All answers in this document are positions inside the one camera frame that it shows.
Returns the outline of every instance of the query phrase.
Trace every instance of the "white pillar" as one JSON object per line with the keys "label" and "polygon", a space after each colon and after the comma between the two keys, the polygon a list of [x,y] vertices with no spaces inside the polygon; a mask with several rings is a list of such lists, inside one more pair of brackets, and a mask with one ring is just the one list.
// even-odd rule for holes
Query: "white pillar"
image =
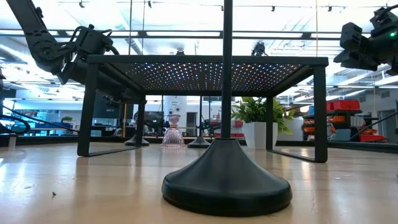
{"label": "white pillar", "polygon": [[165,96],[164,97],[164,114],[180,115],[178,128],[181,132],[186,132],[187,127],[187,97],[186,96]]}

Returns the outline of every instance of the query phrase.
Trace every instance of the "wooden table surface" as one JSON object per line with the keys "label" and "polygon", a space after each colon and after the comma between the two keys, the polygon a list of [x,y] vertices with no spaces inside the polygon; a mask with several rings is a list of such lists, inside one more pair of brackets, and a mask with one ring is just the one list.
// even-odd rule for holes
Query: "wooden table surface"
{"label": "wooden table surface", "polygon": [[[124,146],[91,144],[91,150],[111,147]],[[278,149],[304,156],[313,153],[312,148]],[[244,150],[260,166],[290,182],[293,200],[285,210],[228,218],[168,204],[160,191],[164,176],[189,164],[202,149],[161,149],[152,144],[84,158],[76,155],[75,143],[48,144],[0,152],[0,223],[397,223],[396,154],[330,149],[326,164],[313,164]]]}

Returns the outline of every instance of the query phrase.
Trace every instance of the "black metal table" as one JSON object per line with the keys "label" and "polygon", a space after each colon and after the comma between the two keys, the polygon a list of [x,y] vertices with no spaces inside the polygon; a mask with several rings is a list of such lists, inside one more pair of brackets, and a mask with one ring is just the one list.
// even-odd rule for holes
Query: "black metal table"
{"label": "black metal table", "polygon": [[[124,151],[89,152],[98,72],[124,77],[136,92],[138,109],[137,146],[144,125],[146,95],[220,96],[223,90],[223,56],[197,55],[89,55],[86,90],[78,141],[79,156]],[[267,98],[267,150],[311,162],[327,161],[326,78],[328,59],[321,57],[235,56],[232,65],[232,95]],[[315,157],[308,158],[275,151],[272,145],[272,99],[314,75]]]}

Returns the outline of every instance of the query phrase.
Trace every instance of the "round black base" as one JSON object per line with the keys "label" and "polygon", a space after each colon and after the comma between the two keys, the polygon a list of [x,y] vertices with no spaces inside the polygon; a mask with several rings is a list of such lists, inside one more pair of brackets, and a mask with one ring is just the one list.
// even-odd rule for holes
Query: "round black base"
{"label": "round black base", "polygon": [[[131,139],[124,142],[125,146],[135,146],[136,145],[136,136],[133,136]],[[147,142],[144,137],[142,137],[141,146],[149,146],[149,142]]]}
{"label": "round black base", "polygon": [[191,212],[229,217],[266,215],[289,205],[289,183],[258,166],[234,139],[215,139],[188,166],[169,173],[164,199]]}
{"label": "round black base", "polygon": [[202,136],[197,137],[193,142],[187,144],[187,147],[195,149],[206,149],[210,146],[210,143],[206,141]]}

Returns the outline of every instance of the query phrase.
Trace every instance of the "pink glass vase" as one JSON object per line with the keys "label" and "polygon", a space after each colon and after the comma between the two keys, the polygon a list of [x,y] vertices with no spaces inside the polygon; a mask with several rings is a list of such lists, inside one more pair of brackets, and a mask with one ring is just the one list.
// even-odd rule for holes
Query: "pink glass vase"
{"label": "pink glass vase", "polygon": [[184,138],[182,137],[181,131],[178,129],[178,122],[180,121],[180,115],[169,114],[170,127],[164,134],[162,141],[162,147],[184,147]]}

